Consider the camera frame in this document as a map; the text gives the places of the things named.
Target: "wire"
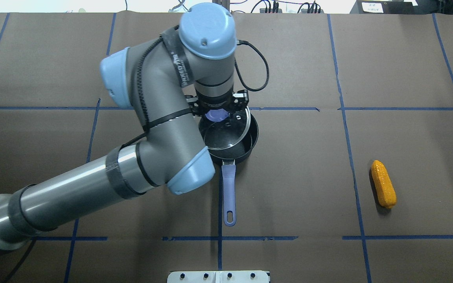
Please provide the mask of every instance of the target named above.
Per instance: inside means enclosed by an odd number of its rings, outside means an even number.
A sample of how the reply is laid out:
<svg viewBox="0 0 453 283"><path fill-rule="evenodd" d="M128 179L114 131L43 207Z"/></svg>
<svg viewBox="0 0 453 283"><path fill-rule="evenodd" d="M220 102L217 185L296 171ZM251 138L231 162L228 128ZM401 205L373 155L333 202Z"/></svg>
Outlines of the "wire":
<svg viewBox="0 0 453 283"><path fill-rule="evenodd" d="M3 280L2 283L7 283L14 275L15 273L18 271L18 269L20 268L20 266L24 263L24 261L26 260L27 256L29 256L29 254L31 253L31 250L33 249L34 247L34 244L36 244L36 238L34 238L32 241L31 241L31 244L29 245L29 247L27 247L27 250L26 252L24 253L24 255L22 256L22 258L18 261L18 263L15 265L15 267L13 268L13 270L6 276L5 280Z"/></svg>
<svg viewBox="0 0 453 283"><path fill-rule="evenodd" d="M174 11L175 9L181 7L185 3L186 0L183 0L183 1L178 0L178 1L179 1L179 4L172 7L171 11Z"/></svg>
<svg viewBox="0 0 453 283"><path fill-rule="evenodd" d="M286 2L286 1L279 1L279 2L281 2L281 3L288 3L288 4L297 4L297 5L304 4L304 3Z"/></svg>
<svg viewBox="0 0 453 283"><path fill-rule="evenodd" d="M136 141L144 138L145 136L146 136L145 132L140 134L140 135L138 135L138 136L136 136L135 138L133 138L133 139L129 140L128 142L122 144L121 149L124 148L124 147L128 147L129 145L131 145L131 144L135 143Z"/></svg>
<svg viewBox="0 0 453 283"><path fill-rule="evenodd" d="M237 45L248 45L250 48L253 48L253 50L255 50L255 52L261 57L261 59L263 60L263 63L265 63L265 68L267 70L267 79L265 80L265 83L263 84L263 86L259 87L259 88L250 88L249 86L246 86L246 83L244 82L244 80L242 79L242 76L241 76L241 72L239 72L239 66L237 66L237 60L235 60L235 71L237 71L237 75L239 76L239 80L241 81L241 84L248 90L248 91L252 91L252 92L256 92L256 91L261 91L263 88L265 88L268 84L268 79L269 79L269 70L268 70L268 63L267 63L267 60L265 59L265 57L263 56L263 54L257 50L257 48L249 43L248 41L245 41L245 40L239 40L239 43L237 43Z"/></svg>
<svg viewBox="0 0 453 283"><path fill-rule="evenodd" d="M297 14L300 13L304 5L307 5L307 13L309 12L309 10L311 9L311 4L309 2L305 2L300 6L300 8L298 8Z"/></svg>
<svg viewBox="0 0 453 283"><path fill-rule="evenodd" d="M314 14L314 7L316 5L316 1L312 2L312 5L311 7L309 8L309 10L307 11L307 14Z"/></svg>
<svg viewBox="0 0 453 283"><path fill-rule="evenodd" d="M253 7L253 9L251 10L251 13L255 10L256 6L261 2L265 3L265 13L267 12L267 9L269 11L270 11L270 9L272 9L272 4L270 3L269 0L260 0L258 3L256 3L255 7Z"/></svg>
<svg viewBox="0 0 453 283"><path fill-rule="evenodd" d="M144 119L146 120L146 125L149 124L149 117L148 117L148 108L146 107L146 102L144 101L144 94L142 92L142 64L144 63L144 59L146 59L146 56L162 41L162 36L159 37L154 43L152 43L148 49L143 53L141 57L141 61L137 65L137 80L136 80L136 85L137 85L137 93L139 95L139 101L141 103L141 108L142 108L142 114L144 115Z"/></svg>

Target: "label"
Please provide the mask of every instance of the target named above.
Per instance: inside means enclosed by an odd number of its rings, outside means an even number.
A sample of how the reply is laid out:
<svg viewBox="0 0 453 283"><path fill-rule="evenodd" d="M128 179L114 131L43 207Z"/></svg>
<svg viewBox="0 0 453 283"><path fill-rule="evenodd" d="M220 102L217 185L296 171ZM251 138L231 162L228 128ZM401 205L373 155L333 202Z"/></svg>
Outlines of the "label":
<svg viewBox="0 0 453 283"><path fill-rule="evenodd" d="M381 3L361 2L361 5L363 5L363 11L366 11L368 13L383 13Z"/></svg>

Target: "blue handle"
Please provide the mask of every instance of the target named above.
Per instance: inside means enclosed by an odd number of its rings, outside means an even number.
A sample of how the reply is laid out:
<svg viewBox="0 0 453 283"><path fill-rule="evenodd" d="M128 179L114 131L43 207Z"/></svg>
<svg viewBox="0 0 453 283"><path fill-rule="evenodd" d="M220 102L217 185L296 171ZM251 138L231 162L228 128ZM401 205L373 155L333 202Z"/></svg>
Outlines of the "blue handle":
<svg viewBox="0 0 453 283"><path fill-rule="evenodd" d="M235 225L235 165L223 165L221 167L223 175L223 221L225 225L231 227ZM232 221L228 221L228 213L232 214Z"/></svg>

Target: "black box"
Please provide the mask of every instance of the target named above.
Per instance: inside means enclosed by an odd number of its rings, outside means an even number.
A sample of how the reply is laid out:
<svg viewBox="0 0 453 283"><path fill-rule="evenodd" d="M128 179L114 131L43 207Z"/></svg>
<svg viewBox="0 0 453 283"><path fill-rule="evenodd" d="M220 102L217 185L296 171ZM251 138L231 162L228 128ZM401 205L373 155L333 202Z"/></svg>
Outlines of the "black box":
<svg viewBox="0 0 453 283"><path fill-rule="evenodd" d="M414 14L412 2L356 0L350 14Z"/></svg>

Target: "table surface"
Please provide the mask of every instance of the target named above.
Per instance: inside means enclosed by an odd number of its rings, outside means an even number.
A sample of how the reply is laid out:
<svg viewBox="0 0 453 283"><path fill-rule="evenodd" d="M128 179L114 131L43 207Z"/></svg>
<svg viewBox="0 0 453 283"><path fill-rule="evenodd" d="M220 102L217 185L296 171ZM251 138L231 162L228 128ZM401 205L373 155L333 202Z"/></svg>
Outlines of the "table surface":
<svg viewBox="0 0 453 283"><path fill-rule="evenodd" d="M99 62L179 16L0 14L0 192L140 134ZM173 270L219 269L269 270L272 282L453 281L453 16L235 20L271 74L250 95L260 136L238 166L237 224L219 218L217 174L185 195L156 188L43 235L13 282L165 282ZM236 57L245 81L263 84L259 57L246 47ZM390 211L374 200L373 160L396 190ZM24 251L0 256L0 281Z"/></svg>

